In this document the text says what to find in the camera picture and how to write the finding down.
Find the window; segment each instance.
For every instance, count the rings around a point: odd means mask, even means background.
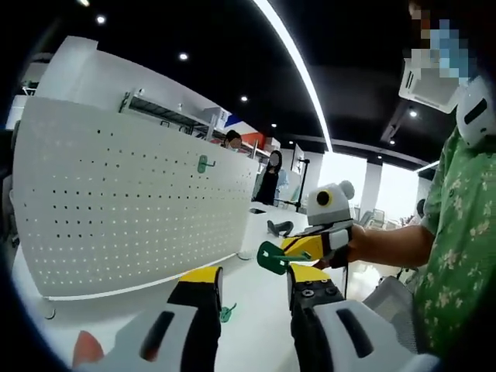
[[[412,215],[417,200],[418,179],[414,171],[384,164],[376,208],[385,211],[387,219],[399,220]]]
[[[355,196],[350,203],[360,206],[366,171],[367,160],[361,157],[351,157],[342,153],[325,153],[320,170],[319,187],[348,180],[355,187]]]

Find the air conditioner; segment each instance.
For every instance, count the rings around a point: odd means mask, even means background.
[[[457,77],[444,77],[446,70],[439,68],[439,60],[405,58],[405,70],[399,95],[422,103],[446,114],[453,111],[464,89]]]

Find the white desk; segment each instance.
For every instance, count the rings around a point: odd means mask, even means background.
[[[276,244],[281,241],[281,238],[267,233],[268,219],[275,223],[291,220],[294,233],[307,226],[306,216],[296,212],[259,203],[252,203],[252,208],[267,213],[250,214],[241,247],[244,251],[256,252],[264,240]],[[286,276],[264,270],[255,260],[242,261],[233,257],[221,265],[224,267],[224,305],[230,307],[237,303],[237,306],[229,322],[222,324],[215,370],[298,371],[298,359],[290,333]],[[342,289],[343,271],[328,272]],[[52,320],[46,320],[33,310],[42,300],[20,249],[15,258],[13,275],[42,333],[53,350],[68,364],[72,361],[74,344],[82,329],[91,332],[100,341],[103,350],[108,352],[114,346],[116,332],[145,308],[164,304],[177,283],[170,281],[106,298],[57,302],[57,315]]]

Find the ceiling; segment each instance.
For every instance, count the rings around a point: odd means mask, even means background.
[[[54,52],[68,34],[98,40],[100,50],[182,83],[283,147],[292,140],[304,151],[325,150],[300,75],[253,1],[89,1],[71,10],[43,51]],[[406,1],[271,4],[308,67],[335,151],[409,169],[439,158],[453,114],[398,96],[404,53],[418,42]],[[98,14],[107,17],[105,25],[96,24]],[[178,60],[181,52],[187,62]],[[241,102],[242,95],[249,101]],[[398,129],[393,146],[386,136],[391,126]]]

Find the white pegboard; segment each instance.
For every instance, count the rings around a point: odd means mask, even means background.
[[[128,115],[31,98],[15,147],[19,236],[42,296],[159,281],[241,247],[257,162]],[[197,172],[200,155],[206,172]]]

